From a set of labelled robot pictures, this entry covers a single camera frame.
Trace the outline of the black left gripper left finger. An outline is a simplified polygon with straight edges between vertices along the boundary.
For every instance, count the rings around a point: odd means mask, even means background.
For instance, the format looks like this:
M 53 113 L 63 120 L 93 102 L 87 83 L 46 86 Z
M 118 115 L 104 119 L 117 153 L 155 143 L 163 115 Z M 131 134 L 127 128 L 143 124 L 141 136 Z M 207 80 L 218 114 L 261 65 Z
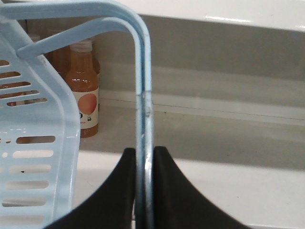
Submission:
M 48 229 L 129 229 L 135 197 L 136 156 L 126 148 L 103 184 Z

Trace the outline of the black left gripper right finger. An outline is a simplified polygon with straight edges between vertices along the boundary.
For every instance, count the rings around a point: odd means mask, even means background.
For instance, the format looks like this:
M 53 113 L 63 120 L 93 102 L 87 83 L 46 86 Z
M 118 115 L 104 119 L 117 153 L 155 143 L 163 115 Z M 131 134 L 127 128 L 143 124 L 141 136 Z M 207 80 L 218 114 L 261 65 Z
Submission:
M 157 229 L 245 229 L 187 179 L 164 146 L 153 151 L 154 223 Z

